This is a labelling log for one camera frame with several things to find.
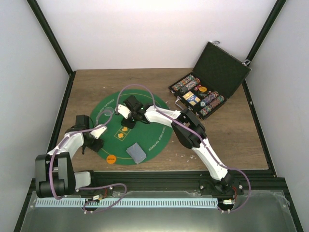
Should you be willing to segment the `clear acrylic dealer button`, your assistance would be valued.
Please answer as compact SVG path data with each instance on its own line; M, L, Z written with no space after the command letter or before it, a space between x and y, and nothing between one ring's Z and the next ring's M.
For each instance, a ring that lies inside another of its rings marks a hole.
M114 108L113 107L106 107L103 111L103 114L105 116L112 116L114 114Z

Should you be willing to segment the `black poker chip case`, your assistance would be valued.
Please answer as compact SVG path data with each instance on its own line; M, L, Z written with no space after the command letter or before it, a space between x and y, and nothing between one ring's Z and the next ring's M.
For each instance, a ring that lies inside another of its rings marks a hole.
M169 91L201 119L223 106L251 71L247 62L236 59L218 44L218 41L207 42L192 71L169 86ZM206 87L207 91L202 93L199 87ZM195 106L183 98L188 91L200 98Z

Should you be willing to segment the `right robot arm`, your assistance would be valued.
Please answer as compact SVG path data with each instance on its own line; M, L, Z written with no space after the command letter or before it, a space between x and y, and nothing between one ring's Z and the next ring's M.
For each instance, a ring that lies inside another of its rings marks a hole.
M139 121L171 127L181 145L193 150L207 167L211 178L215 180L216 192L225 195L232 189L233 175L214 152L205 127L192 111L172 111L160 108L154 103L142 104L135 96L130 95L123 104L116 104L116 112L123 116L124 126L131 129Z

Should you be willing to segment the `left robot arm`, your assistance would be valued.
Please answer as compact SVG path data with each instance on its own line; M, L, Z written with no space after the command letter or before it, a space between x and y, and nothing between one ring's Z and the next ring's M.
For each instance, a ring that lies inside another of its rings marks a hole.
M98 182L89 171L75 172L72 158L79 148L98 152L104 144L100 138L106 132L106 123L92 123L89 116L78 115L75 125L66 130L63 139L47 154L35 159L35 186L39 198L57 200L82 188L87 195L98 191Z

